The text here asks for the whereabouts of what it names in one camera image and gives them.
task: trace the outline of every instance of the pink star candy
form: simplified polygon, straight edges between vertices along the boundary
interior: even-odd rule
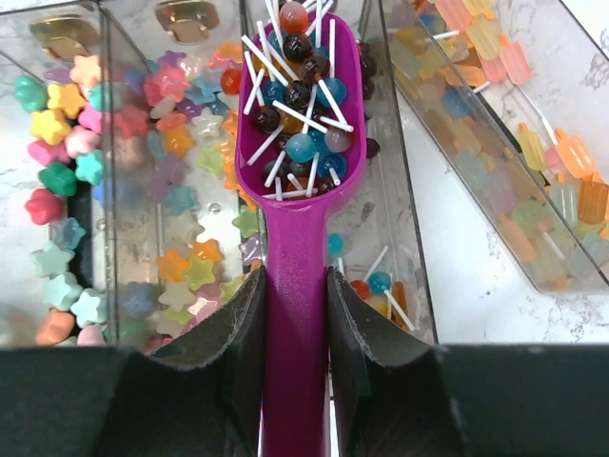
[[[181,102],[184,99],[184,91],[190,87],[184,75],[184,70],[175,69],[167,64],[161,66],[159,72],[154,75],[154,80],[161,95],[164,97],[169,95],[176,102]]]
[[[85,104],[85,109],[78,116],[78,122],[85,129],[102,133],[102,113],[92,107],[90,103]]]
[[[126,105],[116,115],[116,125],[121,129],[125,138],[144,136],[148,133],[148,114],[133,105]]]
[[[75,159],[79,155],[88,154],[99,146],[102,137],[93,130],[76,126],[66,137],[66,149],[68,155]]]
[[[48,167],[52,162],[69,164],[71,160],[66,151],[66,145],[63,143],[51,146],[44,140],[33,141],[28,144],[28,153],[32,159],[43,167]]]

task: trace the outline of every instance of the orange popsicle candy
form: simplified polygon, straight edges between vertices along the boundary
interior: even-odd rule
[[[595,172],[597,166],[590,151],[583,144],[579,135],[567,137],[563,129],[554,130],[559,138],[557,153],[567,170],[575,178],[585,178]]]

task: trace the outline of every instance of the yellow star candy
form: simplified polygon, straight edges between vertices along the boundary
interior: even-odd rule
[[[69,83],[64,86],[61,84],[49,84],[49,109],[60,109],[68,119],[76,119],[78,113],[85,107],[85,99],[80,94],[78,85]]]
[[[72,131],[66,122],[66,116],[60,109],[46,109],[31,114],[29,133],[36,138],[42,138],[48,145],[57,146]]]

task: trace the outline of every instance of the yellow popsicle candy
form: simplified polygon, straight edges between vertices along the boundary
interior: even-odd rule
[[[548,164],[540,135],[536,131],[529,130],[523,122],[520,123],[519,127],[518,142],[521,144],[526,165],[537,171],[546,169]]]

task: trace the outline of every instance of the lollipop stick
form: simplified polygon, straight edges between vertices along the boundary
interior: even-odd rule
[[[263,45],[263,52],[265,53],[265,57],[269,62],[272,62],[273,60],[270,58],[270,52],[268,51],[268,48],[270,48],[270,46],[266,42],[266,32],[263,21],[258,21],[256,23],[256,27],[258,28],[258,36],[260,36],[260,43]],[[273,75],[270,70],[268,71],[268,76],[270,77],[271,81],[275,81],[275,75]]]
[[[317,82],[317,84],[319,84],[320,88],[322,88],[322,90],[324,91],[325,98],[327,98],[327,101],[330,103],[330,107],[332,107],[332,110],[334,111],[334,114],[336,114],[337,119],[341,123],[346,124],[347,122],[343,116],[343,112],[341,111],[338,104],[336,103],[336,100],[334,100],[334,97],[332,96],[332,92],[330,92],[330,89],[327,88],[327,85],[325,84],[324,80],[320,79]]]
[[[317,97],[317,84],[313,85],[313,89],[311,89],[311,99],[308,101],[308,106],[306,107],[306,118],[310,119],[313,115],[313,109],[315,108],[315,98]],[[308,124],[303,125],[303,133],[308,133]]]
[[[252,156],[249,158],[249,160],[247,161],[247,164],[249,166],[252,166],[256,163],[256,161],[260,158],[261,155],[263,155],[263,153],[266,151],[266,148],[268,148],[270,146],[270,144],[275,141],[275,138],[277,138],[279,136],[279,134],[282,132],[282,130],[284,129],[284,126],[279,126],[275,129],[275,131],[273,131],[268,138],[265,139],[265,141],[260,145],[260,147],[258,149],[256,149],[256,152],[254,152],[252,154]]]
[[[330,19],[330,78],[336,78],[336,20]]]
[[[246,106],[244,107],[244,114],[246,116],[249,115],[251,111],[251,107],[254,105],[254,100],[256,99],[256,94],[259,92],[258,89],[260,85],[263,83],[263,78],[265,77],[265,70],[260,69],[258,71],[258,76],[256,77],[256,81],[254,81],[254,85],[251,88],[251,92],[249,93],[249,97],[247,98]]]
[[[408,316],[406,316],[406,313],[403,312],[402,307],[400,306],[400,304],[396,301],[395,298],[393,298],[393,295],[391,295],[391,292],[389,292],[389,290],[385,289],[384,290],[384,294],[387,296],[387,298],[389,299],[389,303],[393,306],[393,308],[398,312],[398,314],[400,314],[400,317],[402,318],[402,320],[404,322],[406,322],[406,326],[408,327],[409,330],[414,330],[415,326],[414,324],[410,321],[410,319],[408,319]]]
[[[247,71],[249,72],[249,77],[251,78],[251,84],[256,84],[256,70],[254,69],[254,64],[251,61],[251,52],[248,50],[244,52],[244,56],[246,57]],[[263,93],[260,89],[256,90],[256,98],[258,99],[258,105],[263,107],[265,105],[265,99],[263,98]]]
[[[312,194],[316,194],[318,192],[317,189],[312,190]],[[304,197],[306,194],[306,190],[292,190],[290,192],[283,192],[282,197],[284,198],[294,198],[294,197]],[[268,193],[267,195],[263,195],[264,198],[268,199],[277,199],[276,193]]]
[[[301,122],[304,122],[305,124],[308,124],[315,130],[319,130],[321,133],[324,133],[324,134],[327,133],[327,128],[324,127],[323,125],[318,124],[317,122],[315,122],[312,119],[307,119],[302,114],[300,114],[298,111],[295,111],[294,109],[292,109],[290,107],[287,107],[286,105],[284,105],[281,102],[278,102],[277,100],[273,101],[273,107],[275,107],[276,109],[280,109],[284,113],[289,114],[292,117],[295,117],[296,119],[298,119]]]
[[[293,173],[287,174],[287,180],[294,185],[296,190],[305,190],[303,185],[300,183],[300,181],[298,179],[296,179],[296,176],[294,176]]]
[[[256,47],[256,45],[254,45],[254,43],[247,37],[247,35],[242,36],[241,41],[243,41],[249,48],[249,50],[251,50],[263,64],[265,64],[265,67],[267,67],[268,70],[275,75],[275,77],[280,83],[282,83],[284,86],[287,86],[288,83],[284,76],[279,72],[279,70],[277,70],[273,66],[273,64],[269,62],[265,55],[258,49],[258,47]]]
[[[270,169],[270,173],[266,177],[266,181],[265,181],[266,188],[270,188],[270,185],[273,184],[273,180],[275,179],[275,176],[277,176],[277,171],[279,171],[279,167],[284,162],[284,159],[285,159],[285,150],[282,150],[281,153],[279,154],[279,157],[277,157],[275,164],[273,164],[273,168]]]
[[[324,7],[322,8],[322,17],[325,16],[325,14],[330,11],[330,8],[332,8],[332,5],[334,5],[334,0],[330,0],[329,2],[327,2]],[[313,21],[313,23],[308,26],[308,29],[306,30],[306,32],[304,33],[306,36],[311,36],[311,33],[313,33],[313,31],[316,29],[317,27],[317,21]]]
[[[315,183],[315,174],[317,174],[317,167],[320,163],[320,153],[315,152],[313,156],[313,163],[311,164],[311,172],[308,173],[308,183],[306,185],[306,196],[310,197],[313,192],[313,184]]]
[[[270,55],[279,63],[279,65],[282,66],[282,69],[284,69],[287,72],[287,74],[289,74],[290,78],[292,78],[294,81],[298,81],[301,79],[298,77],[298,74],[296,74],[296,71],[294,71],[292,69],[292,67],[287,64],[285,59],[282,57],[282,55],[279,52],[277,52],[275,50],[275,48],[273,48],[272,46],[269,46],[268,51],[270,52]]]
[[[329,126],[336,127],[337,129],[348,131],[349,133],[353,131],[353,126],[342,124],[334,119],[330,119],[329,117],[320,116],[320,121],[322,121],[324,124],[328,124]]]
[[[368,278],[370,277],[370,275],[372,273],[374,273],[374,270],[377,269],[377,267],[379,266],[379,263],[382,261],[383,257],[385,254],[387,254],[387,251],[389,250],[389,246],[385,246],[383,248],[383,250],[381,251],[381,253],[379,254],[379,256],[377,257],[377,259],[372,263],[372,266],[370,267],[370,269],[368,270],[368,273],[365,274],[365,276],[363,277],[363,281],[367,282]]]
[[[284,196],[282,195],[282,180],[275,178],[275,194],[277,195],[277,201],[283,202]]]

